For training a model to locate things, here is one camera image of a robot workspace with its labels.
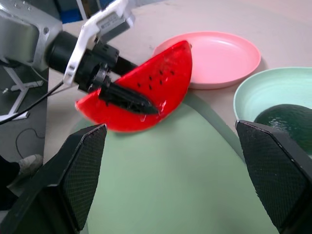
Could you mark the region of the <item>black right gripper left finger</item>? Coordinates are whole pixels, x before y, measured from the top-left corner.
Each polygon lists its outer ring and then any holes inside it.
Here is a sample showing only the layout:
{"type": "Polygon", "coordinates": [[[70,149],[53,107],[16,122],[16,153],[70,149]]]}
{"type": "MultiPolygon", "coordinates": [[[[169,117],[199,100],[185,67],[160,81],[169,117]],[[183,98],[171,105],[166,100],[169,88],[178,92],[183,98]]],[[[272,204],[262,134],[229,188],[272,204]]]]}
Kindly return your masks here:
{"type": "Polygon", "coordinates": [[[107,128],[72,133],[0,223],[0,234],[79,234],[96,193],[107,128]]]}

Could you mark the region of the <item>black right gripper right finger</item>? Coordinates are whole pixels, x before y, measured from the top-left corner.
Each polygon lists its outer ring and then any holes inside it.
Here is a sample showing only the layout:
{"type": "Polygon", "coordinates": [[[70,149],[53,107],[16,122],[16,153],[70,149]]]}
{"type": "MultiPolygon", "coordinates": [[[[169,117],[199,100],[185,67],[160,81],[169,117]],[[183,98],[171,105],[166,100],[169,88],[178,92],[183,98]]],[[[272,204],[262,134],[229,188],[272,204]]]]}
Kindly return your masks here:
{"type": "Polygon", "coordinates": [[[280,234],[312,234],[312,159],[286,132],[238,120],[249,177],[280,234]]]}

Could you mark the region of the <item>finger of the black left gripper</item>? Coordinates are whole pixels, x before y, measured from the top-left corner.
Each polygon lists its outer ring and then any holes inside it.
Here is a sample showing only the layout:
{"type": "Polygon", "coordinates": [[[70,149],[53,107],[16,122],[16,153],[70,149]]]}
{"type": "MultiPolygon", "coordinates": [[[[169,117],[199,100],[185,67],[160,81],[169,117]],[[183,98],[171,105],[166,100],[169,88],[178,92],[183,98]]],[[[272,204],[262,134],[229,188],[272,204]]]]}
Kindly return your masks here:
{"type": "Polygon", "coordinates": [[[158,108],[146,96],[114,82],[102,85],[99,99],[103,100],[107,106],[113,104],[135,114],[159,113],[158,108]]]}
{"type": "Polygon", "coordinates": [[[113,67],[113,73],[123,76],[137,67],[136,64],[128,61],[127,59],[119,56],[115,66],[113,67]]]}

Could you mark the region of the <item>red watermelon slice toy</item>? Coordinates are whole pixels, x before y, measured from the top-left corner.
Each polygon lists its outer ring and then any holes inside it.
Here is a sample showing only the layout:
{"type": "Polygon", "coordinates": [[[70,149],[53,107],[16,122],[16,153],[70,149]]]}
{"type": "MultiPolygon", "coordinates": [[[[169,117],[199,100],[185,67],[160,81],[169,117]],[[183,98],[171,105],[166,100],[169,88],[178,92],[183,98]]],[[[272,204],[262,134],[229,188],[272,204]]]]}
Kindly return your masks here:
{"type": "Polygon", "coordinates": [[[99,98],[93,91],[75,103],[75,108],[96,124],[115,132],[134,133],[149,129],[173,112],[183,101],[191,81],[192,54],[189,43],[180,41],[114,83],[147,97],[157,114],[136,114],[99,98]]]}

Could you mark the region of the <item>dark green rounded item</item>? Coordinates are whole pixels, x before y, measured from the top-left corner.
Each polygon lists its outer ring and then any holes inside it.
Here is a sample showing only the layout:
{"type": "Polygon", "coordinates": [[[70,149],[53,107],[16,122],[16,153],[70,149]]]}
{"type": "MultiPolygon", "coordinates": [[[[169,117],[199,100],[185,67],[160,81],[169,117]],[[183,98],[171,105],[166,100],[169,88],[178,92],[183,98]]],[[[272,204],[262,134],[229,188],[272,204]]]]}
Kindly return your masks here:
{"type": "Polygon", "coordinates": [[[280,104],[260,113],[254,122],[288,133],[312,157],[312,109],[280,104]]]}

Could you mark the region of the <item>mint green plate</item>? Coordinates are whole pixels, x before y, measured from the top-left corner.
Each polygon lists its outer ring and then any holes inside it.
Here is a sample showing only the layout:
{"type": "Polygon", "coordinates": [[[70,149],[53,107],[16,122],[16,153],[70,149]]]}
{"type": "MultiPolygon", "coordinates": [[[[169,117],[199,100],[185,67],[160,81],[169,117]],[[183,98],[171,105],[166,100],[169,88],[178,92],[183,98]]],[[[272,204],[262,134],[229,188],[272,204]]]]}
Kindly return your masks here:
{"type": "Polygon", "coordinates": [[[284,67],[252,75],[234,95],[236,119],[254,122],[263,111],[280,104],[312,109],[312,67],[284,67]]]}

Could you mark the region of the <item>pink plate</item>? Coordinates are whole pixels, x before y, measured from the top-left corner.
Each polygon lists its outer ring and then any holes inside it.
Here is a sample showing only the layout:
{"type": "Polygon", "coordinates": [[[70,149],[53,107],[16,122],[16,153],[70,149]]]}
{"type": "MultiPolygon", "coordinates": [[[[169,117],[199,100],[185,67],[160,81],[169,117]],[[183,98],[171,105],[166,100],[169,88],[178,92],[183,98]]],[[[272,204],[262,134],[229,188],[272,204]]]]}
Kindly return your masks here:
{"type": "Polygon", "coordinates": [[[174,36],[158,45],[153,55],[182,40],[192,46],[192,89],[212,90],[235,85],[254,72],[261,62],[261,53],[253,43],[234,34],[216,31],[174,36]]]}

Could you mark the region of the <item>grey shoe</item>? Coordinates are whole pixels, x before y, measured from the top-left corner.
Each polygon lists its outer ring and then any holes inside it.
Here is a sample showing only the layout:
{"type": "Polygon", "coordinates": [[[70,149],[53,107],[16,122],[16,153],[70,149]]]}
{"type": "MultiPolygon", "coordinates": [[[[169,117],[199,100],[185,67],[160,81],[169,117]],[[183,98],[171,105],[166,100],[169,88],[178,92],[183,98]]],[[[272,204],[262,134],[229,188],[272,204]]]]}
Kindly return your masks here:
{"type": "Polygon", "coordinates": [[[43,156],[35,154],[21,159],[19,162],[19,177],[24,178],[34,174],[43,165],[43,156]]]}

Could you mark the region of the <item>dark trouser leg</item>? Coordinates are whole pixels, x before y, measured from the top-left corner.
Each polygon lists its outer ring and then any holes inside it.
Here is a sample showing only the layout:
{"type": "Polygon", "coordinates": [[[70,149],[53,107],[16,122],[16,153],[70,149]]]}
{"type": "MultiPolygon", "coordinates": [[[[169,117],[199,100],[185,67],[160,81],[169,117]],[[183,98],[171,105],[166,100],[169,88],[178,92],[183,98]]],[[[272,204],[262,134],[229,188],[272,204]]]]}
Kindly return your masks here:
{"type": "Polygon", "coordinates": [[[8,186],[18,177],[20,164],[9,162],[0,155],[0,211],[8,211],[12,208],[18,197],[8,186]]]}

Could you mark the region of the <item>blue box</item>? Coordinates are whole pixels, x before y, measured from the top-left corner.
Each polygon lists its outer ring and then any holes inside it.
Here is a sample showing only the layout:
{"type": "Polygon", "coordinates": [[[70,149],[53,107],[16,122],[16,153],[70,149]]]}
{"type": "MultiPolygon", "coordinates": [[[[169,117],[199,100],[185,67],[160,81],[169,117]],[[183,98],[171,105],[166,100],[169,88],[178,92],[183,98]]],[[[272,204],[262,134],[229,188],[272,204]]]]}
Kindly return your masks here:
{"type": "Polygon", "coordinates": [[[72,23],[83,20],[77,0],[58,0],[60,17],[63,23],[72,23]]]}

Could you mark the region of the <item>white metal stand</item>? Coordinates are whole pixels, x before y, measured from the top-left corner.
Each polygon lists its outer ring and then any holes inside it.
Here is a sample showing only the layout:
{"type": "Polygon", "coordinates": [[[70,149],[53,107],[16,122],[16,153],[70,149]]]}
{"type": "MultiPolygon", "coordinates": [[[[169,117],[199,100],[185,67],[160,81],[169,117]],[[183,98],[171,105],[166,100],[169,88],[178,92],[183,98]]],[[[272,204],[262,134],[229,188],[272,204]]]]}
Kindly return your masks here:
{"type": "Polygon", "coordinates": [[[17,114],[18,109],[19,109],[20,105],[22,104],[22,102],[23,102],[26,94],[28,93],[29,89],[41,87],[45,82],[44,80],[39,80],[39,81],[32,81],[32,82],[23,83],[21,81],[21,79],[19,78],[19,76],[17,75],[17,73],[13,70],[13,68],[4,67],[4,70],[6,71],[6,73],[10,76],[10,78],[15,83],[15,85],[13,85],[10,88],[10,91],[12,91],[12,92],[19,91],[19,95],[18,95],[17,99],[15,100],[12,108],[8,112],[8,114],[0,116],[0,121],[6,120],[7,118],[13,116],[14,114],[17,114]]]}

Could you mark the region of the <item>green table mat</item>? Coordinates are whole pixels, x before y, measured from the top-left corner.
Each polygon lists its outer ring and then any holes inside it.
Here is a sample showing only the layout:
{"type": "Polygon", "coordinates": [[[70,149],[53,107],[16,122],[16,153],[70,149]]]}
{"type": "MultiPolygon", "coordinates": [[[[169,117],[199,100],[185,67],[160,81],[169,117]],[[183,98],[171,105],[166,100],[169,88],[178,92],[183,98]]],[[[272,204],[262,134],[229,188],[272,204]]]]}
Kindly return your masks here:
{"type": "Polygon", "coordinates": [[[89,234],[278,234],[263,208],[239,140],[208,121],[197,96],[140,133],[108,131],[89,234]]]}

